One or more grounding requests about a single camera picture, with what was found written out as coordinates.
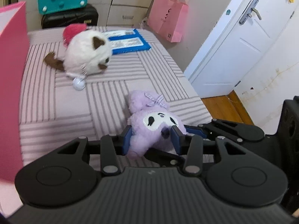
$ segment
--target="black case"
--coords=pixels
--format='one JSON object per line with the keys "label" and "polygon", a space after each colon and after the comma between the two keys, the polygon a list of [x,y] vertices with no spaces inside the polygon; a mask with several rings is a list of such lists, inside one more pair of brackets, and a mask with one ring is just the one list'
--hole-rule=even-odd
{"label": "black case", "polygon": [[99,14],[90,4],[83,8],[71,9],[67,11],[43,15],[41,19],[41,28],[65,27],[75,23],[85,23],[88,26],[98,24]]}

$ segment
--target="wet wipes package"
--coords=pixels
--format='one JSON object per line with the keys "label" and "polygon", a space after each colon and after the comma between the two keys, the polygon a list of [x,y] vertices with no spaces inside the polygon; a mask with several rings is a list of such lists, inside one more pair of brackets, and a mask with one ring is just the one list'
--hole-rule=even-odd
{"label": "wet wipes package", "polygon": [[137,29],[116,30],[104,32],[112,44],[112,53],[128,53],[149,50],[150,45],[138,33]]}

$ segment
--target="wooden floor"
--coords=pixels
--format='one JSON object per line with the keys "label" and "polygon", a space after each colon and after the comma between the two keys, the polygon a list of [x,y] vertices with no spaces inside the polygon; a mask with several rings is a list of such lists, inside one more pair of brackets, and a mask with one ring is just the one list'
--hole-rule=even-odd
{"label": "wooden floor", "polygon": [[228,96],[202,99],[213,118],[253,125],[235,91]]}

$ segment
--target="striped bedsheet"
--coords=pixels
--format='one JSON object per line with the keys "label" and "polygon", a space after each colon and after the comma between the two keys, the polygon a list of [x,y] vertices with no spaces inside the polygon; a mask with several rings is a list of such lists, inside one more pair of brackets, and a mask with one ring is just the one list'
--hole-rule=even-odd
{"label": "striped bedsheet", "polygon": [[[117,30],[117,27],[93,27]],[[175,61],[149,31],[139,30],[151,45],[149,51],[113,55],[104,75],[87,78],[83,91],[76,91],[64,73],[45,63],[50,51],[64,57],[63,28],[29,33],[30,48],[20,95],[20,143],[24,165],[78,137],[100,139],[120,133],[130,116],[127,95],[131,90],[163,94],[170,111],[187,125],[207,123],[211,116]],[[156,166],[145,158],[119,157],[121,167]],[[99,156],[90,165],[99,169]]]}

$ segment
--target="ribbon bow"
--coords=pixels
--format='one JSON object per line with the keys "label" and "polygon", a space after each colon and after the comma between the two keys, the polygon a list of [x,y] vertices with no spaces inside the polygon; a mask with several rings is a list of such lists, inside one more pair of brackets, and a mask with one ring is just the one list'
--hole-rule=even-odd
{"label": "ribbon bow", "polygon": [[144,93],[144,95],[145,95],[148,99],[152,100],[151,103],[147,104],[148,107],[153,107],[153,106],[155,106],[155,105],[157,104],[157,105],[159,105],[159,106],[161,106],[161,107],[163,107],[163,108],[166,108],[166,105],[165,105],[164,103],[162,103],[162,101],[164,100],[163,95],[159,95],[159,96],[157,97],[157,99],[155,99],[154,97],[152,97],[150,94],[147,94],[147,93]]}

